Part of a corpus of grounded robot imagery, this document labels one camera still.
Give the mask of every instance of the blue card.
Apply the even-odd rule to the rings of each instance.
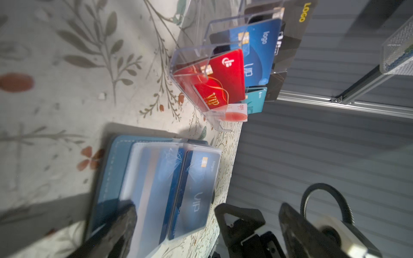
[[[169,239],[189,234],[207,223],[220,154],[188,151],[173,212]]]
[[[242,40],[245,87],[268,83],[281,22],[281,19],[269,19],[210,35],[211,43],[222,43],[225,39],[229,42]],[[229,48],[239,47],[232,44]]]
[[[264,106],[267,87],[247,88],[246,99],[241,103],[247,104],[248,114],[261,113]]]

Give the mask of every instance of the card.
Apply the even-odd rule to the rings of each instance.
[[[225,37],[227,42],[242,40],[245,87],[265,85],[269,80],[280,27],[281,19],[267,19],[211,34],[210,40],[212,43],[221,43]],[[238,47],[237,44],[229,46],[230,49]]]
[[[285,28],[280,35],[282,38],[279,50],[275,52],[273,71],[283,72],[291,66],[317,4],[318,0],[289,0],[264,4],[252,2],[245,7],[244,14],[254,14],[280,6],[284,7]]]
[[[180,69],[174,73],[174,78],[185,92],[191,91],[190,87],[193,85],[207,106],[214,109],[245,99],[243,73],[242,50],[236,49],[215,56],[209,62],[204,60]]]
[[[262,112],[266,94],[267,87],[247,88],[247,98],[241,103],[247,104],[248,114]]]
[[[247,122],[248,106],[246,103],[229,104],[225,112],[225,121]]]
[[[207,223],[220,154],[194,148],[188,151],[173,212],[169,239],[183,236]]]

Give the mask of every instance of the table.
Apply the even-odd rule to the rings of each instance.
[[[186,0],[15,0],[0,6],[0,253],[66,257],[80,244],[103,139],[204,139],[225,202],[241,123],[217,132],[168,79]],[[206,228],[156,257],[207,257]]]

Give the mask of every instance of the black cable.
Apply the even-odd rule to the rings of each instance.
[[[334,199],[337,201],[338,206],[341,210],[341,216],[343,217],[343,222],[354,225],[353,213],[351,213],[350,206],[348,205],[344,196],[334,187],[328,184],[318,183],[310,185],[304,192],[301,198],[300,213],[306,219],[307,203],[310,199],[310,195],[317,190],[324,190],[329,192]]]

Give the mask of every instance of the red card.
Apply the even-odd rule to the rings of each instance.
[[[174,73],[175,80],[196,104],[202,98],[210,109],[214,109],[245,99],[244,56],[241,49],[213,57],[206,64],[207,61],[201,61]],[[195,91],[189,87],[192,85],[201,98],[194,96]]]
[[[244,56],[241,49],[213,57],[209,61],[212,73],[206,83],[195,88],[210,109],[245,99]]]

